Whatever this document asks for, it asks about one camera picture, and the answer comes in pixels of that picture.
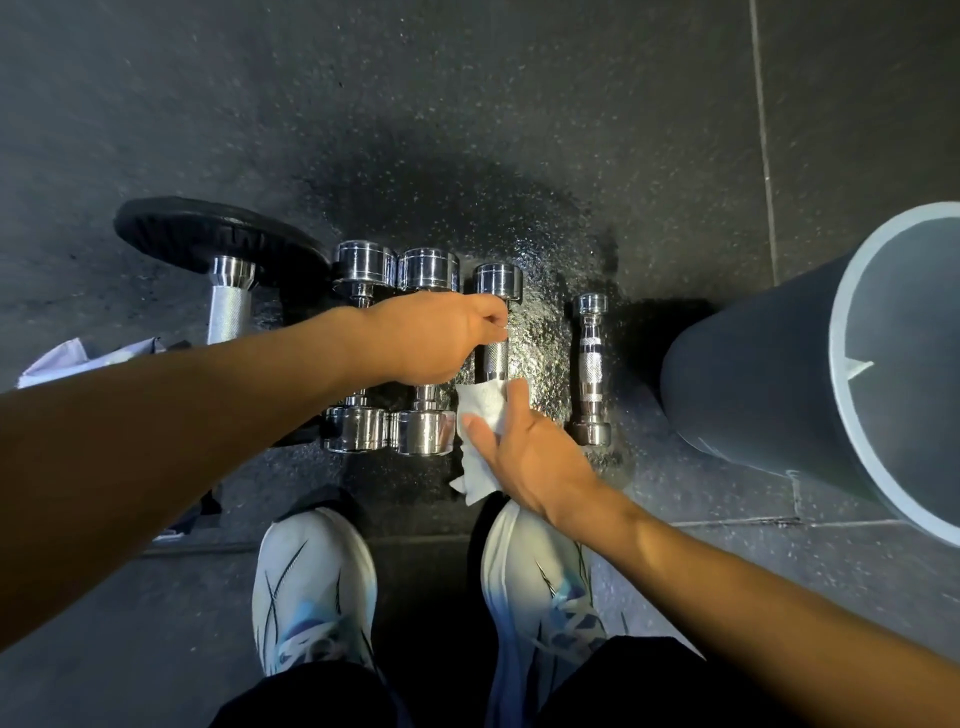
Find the chrome dumbbell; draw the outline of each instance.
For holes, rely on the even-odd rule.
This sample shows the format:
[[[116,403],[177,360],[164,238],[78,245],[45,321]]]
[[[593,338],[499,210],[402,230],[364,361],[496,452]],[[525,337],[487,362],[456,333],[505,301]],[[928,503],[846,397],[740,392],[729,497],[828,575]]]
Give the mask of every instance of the chrome dumbbell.
[[[473,290],[492,293],[506,303],[523,299],[523,271],[510,263],[484,263],[473,271]],[[483,372],[478,381],[506,379],[510,375],[510,340],[488,344],[483,352]]]
[[[400,257],[401,291],[459,291],[460,260],[436,248],[414,248]],[[437,384],[417,387],[412,409],[392,414],[391,439],[401,455],[446,455],[453,450],[457,415],[437,404]]]
[[[347,240],[337,246],[334,286],[348,294],[357,308],[373,304],[377,287],[396,287],[396,255],[389,248],[366,240]],[[361,389],[330,407],[325,417],[329,436],[324,448],[331,452],[370,452],[390,445],[390,418],[380,407],[367,404]]]
[[[604,397],[606,380],[603,371],[603,317],[607,313],[607,297],[602,293],[584,293],[577,297],[573,311],[580,320],[579,370],[580,410],[570,423],[570,436],[578,445],[605,448],[610,444],[611,427],[607,422]]]

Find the sneaker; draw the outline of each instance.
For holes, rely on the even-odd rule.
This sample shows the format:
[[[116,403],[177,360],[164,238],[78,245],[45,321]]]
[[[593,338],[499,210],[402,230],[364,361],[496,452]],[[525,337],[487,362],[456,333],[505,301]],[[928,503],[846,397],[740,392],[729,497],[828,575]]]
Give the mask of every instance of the sneaker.
[[[499,642],[486,725],[532,725],[607,640],[584,550],[511,500],[493,522],[480,569]]]
[[[252,603],[265,675],[322,660],[377,672],[370,639],[373,559],[356,528],[336,511],[316,508],[270,526],[260,544]]]

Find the paper towel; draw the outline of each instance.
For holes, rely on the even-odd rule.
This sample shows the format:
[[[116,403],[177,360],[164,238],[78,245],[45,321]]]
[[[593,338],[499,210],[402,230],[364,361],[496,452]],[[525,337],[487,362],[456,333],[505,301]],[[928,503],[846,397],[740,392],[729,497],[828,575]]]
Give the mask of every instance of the paper towel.
[[[463,440],[464,474],[451,480],[450,487],[467,496],[467,505],[502,489],[487,461],[470,441],[463,416],[479,415],[497,436],[501,435],[506,416],[506,385],[507,382],[500,379],[481,384],[457,385],[457,396],[460,400],[457,405],[457,434]]]

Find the floor tile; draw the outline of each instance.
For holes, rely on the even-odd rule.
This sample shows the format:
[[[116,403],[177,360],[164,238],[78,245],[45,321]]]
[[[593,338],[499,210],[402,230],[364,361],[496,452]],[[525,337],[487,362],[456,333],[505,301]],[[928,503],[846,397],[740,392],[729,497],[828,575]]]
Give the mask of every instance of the floor tile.
[[[41,324],[9,317],[0,379],[77,334],[203,340],[203,278],[110,229],[133,196],[248,206],[328,247],[345,236],[441,245],[465,272],[513,259],[527,285],[512,372],[558,419],[569,415],[564,306],[576,293],[723,302],[770,284],[745,3],[226,8],[3,11],[0,46],[18,71],[3,80],[15,113],[0,120],[11,192],[0,277],[3,265],[18,272],[11,301],[40,302]],[[42,304],[78,292],[79,306]],[[606,471],[625,483],[618,457]],[[467,533],[473,516],[446,485],[456,474],[455,458],[272,452],[226,480],[222,529],[203,539],[255,541],[333,478],[355,484],[382,535]],[[781,510],[765,496],[730,508],[721,496],[664,497],[679,518]]]
[[[874,500],[852,496],[809,477],[798,481],[797,496],[798,513],[806,522],[871,522],[898,518]]]
[[[777,266],[789,279],[960,196],[960,7],[757,3]]]
[[[372,642],[392,685],[418,725],[448,725],[438,709],[449,705],[464,711],[458,725],[479,725],[496,635],[479,581],[468,580],[468,540],[381,542],[372,552]],[[250,623],[255,564],[255,553],[127,564],[0,656],[0,722],[206,726],[261,676]]]
[[[760,564],[960,661],[958,552],[904,524],[700,526],[707,543]],[[598,611],[615,634],[677,635],[609,564],[597,559]]]
[[[138,559],[0,655],[0,723],[206,726],[260,677],[255,554]]]
[[[670,522],[796,517],[788,479],[688,445],[642,385],[618,386],[616,394],[612,418],[619,424],[617,437],[629,462],[609,479],[655,516]]]

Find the weight plate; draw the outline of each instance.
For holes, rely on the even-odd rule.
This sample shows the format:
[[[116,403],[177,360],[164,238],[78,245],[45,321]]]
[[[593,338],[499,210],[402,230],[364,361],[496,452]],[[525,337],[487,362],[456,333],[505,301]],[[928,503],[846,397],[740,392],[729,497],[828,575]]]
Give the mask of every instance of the weight plate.
[[[261,285],[329,280],[330,262],[305,232],[242,207],[183,197],[130,200],[117,210],[113,229],[141,253],[205,274],[217,255],[257,266]]]

